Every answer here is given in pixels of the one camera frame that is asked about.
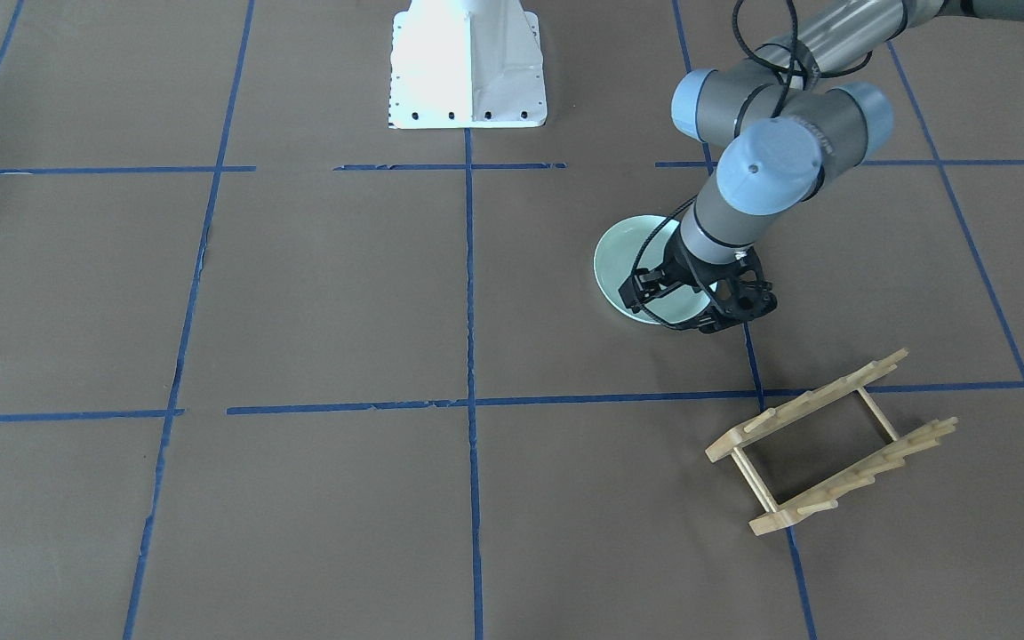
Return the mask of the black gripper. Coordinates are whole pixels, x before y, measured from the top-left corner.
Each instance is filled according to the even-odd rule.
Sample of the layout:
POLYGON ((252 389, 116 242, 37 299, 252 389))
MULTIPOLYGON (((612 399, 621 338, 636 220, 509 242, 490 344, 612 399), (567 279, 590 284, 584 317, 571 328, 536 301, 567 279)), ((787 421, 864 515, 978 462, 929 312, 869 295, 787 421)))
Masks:
POLYGON ((779 306, 756 250, 736 252, 731 263, 707 263, 687 250, 680 234, 672 234, 667 243, 662 266, 635 268, 623 279, 618 296, 622 307, 637 315, 652 300, 686 288, 691 289, 692 299, 703 303, 703 309, 687 319, 669 321, 678 331, 720 332, 767 316, 779 306))

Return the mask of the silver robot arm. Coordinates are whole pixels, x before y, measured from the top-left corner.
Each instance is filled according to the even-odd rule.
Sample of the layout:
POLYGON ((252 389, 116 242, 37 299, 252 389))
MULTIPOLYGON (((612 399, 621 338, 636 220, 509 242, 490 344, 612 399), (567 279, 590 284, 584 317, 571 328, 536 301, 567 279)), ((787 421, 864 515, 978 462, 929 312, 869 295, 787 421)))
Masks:
POLYGON ((784 211, 869 159, 894 112, 872 84, 841 84, 880 44, 936 17, 1024 23, 1024 1, 836 1, 807 23, 744 49, 735 68, 691 70, 671 117, 687 137, 722 147, 714 174, 642 240, 618 275, 595 271, 625 315, 671 331, 714 333, 776 309, 756 242, 784 211))

